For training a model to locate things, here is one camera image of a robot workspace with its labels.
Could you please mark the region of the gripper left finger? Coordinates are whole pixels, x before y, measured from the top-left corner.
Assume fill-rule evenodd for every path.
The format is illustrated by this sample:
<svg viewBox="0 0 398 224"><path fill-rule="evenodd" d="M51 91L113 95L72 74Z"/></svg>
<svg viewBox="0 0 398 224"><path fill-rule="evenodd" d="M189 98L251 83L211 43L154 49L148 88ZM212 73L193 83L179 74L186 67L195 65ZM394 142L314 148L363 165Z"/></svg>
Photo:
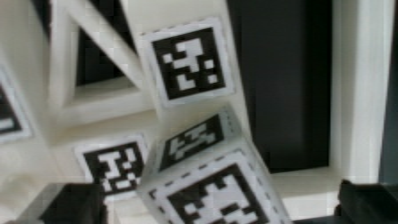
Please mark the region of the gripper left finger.
<svg viewBox="0 0 398 224"><path fill-rule="evenodd" d="M99 185L51 183L26 206L15 224L108 224Z"/></svg>

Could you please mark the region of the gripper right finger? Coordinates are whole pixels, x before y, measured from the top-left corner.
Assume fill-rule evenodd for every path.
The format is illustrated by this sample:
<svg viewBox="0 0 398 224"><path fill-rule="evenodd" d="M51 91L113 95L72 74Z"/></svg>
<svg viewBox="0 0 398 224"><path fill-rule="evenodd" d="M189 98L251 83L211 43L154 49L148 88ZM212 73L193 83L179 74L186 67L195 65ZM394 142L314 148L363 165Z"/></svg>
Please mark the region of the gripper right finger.
<svg viewBox="0 0 398 224"><path fill-rule="evenodd" d="M337 200L330 216L296 220L292 224L398 224L398 185L342 180Z"/></svg>

